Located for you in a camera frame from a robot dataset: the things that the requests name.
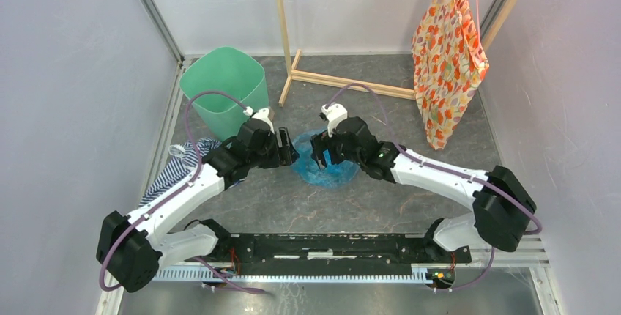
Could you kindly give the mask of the blue plastic trash bag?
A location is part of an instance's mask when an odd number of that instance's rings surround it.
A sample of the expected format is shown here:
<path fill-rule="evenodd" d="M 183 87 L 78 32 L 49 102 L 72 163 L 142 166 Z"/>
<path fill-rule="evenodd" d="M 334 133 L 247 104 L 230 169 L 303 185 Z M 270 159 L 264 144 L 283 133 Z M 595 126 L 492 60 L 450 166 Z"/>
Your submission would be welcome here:
<path fill-rule="evenodd" d="M 291 168 L 305 182 L 323 188 L 339 188 L 353 180 L 360 170 L 359 166 L 349 161 L 343 161 L 338 165 L 329 163 L 330 156 L 325 153 L 328 166 L 320 169 L 312 158 L 313 148 L 311 139 L 320 134 L 322 130 L 311 130 L 298 135 L 292 144 L 299 154 L 299 158 L 291 165 Z"/>

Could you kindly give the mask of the green plastic trash bin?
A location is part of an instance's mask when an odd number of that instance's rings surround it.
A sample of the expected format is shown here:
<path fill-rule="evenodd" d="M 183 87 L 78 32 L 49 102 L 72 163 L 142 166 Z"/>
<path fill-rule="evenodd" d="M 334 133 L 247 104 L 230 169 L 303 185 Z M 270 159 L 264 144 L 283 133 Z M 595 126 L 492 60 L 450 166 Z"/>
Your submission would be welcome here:
<path fill-rule="evenodd" d="M 215 90 L 254 110 L 270 107 L 264 68 L 253 57 L 232 47 L 216 48 L 195 61 L 182 75 L 179 85 L 189 99 Z M 233 100 L 218 94 L 198 98 L 193 107 L 220 140 L 235 136 L 247 119 Z"/>

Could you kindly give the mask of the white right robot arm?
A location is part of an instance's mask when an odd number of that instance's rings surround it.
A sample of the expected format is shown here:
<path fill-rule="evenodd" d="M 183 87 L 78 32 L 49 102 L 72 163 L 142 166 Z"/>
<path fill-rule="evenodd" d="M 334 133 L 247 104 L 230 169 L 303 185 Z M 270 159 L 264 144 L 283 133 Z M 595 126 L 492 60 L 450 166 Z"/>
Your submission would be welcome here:
<path fill-rule="evenodd" d="M 378 140 L 359 117 L 314 135 L 311 146 L 319 168 L 349 161 L 373 179 L 422 188 L 466 207 L 467 214 L 440 218 L 428 228 L 423 253 L 432 262 L 442 262 L 453 251 L 480 242 L 514 252 L 533 222 L 533 199 L 503 166 L 481 171 L 428 159 L 402 145 Z"/>

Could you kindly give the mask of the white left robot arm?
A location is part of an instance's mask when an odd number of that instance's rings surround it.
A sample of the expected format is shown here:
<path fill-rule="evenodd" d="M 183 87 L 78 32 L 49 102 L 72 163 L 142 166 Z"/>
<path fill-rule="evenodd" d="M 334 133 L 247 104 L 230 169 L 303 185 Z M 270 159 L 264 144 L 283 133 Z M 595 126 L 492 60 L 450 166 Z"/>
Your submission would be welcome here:
<path fill-rule="evenodd" d="M 194 256 L 223 261 L 230 242 L 210 227 L 170 230 L 196 207 L 244 180 L 251 169 L 290 166 L 298 158 L 287 128 L 273 130 L 263 119 L 248 119 L 236 136 L 201 156 L 196 168 L 157 199 L 103 219 L 96 251 L 100 274 L 109 273 L 119 288 L 137 292 L 171 264 Z"/>

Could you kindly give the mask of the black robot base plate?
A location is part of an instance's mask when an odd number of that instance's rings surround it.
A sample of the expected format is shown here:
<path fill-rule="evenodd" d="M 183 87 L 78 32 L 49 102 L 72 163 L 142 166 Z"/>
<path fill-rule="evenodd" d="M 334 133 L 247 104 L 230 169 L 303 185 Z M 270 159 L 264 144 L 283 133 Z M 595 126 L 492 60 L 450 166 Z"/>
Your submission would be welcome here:
<path fill-rule="evenodd" d="M 413 264 L 472 261 L 469 247 L 448 252 L 417 234 L 238 233 L 201 220 L 217 237 L 209 263 L 233 265 L 242 276 L 408 275 Z"/>

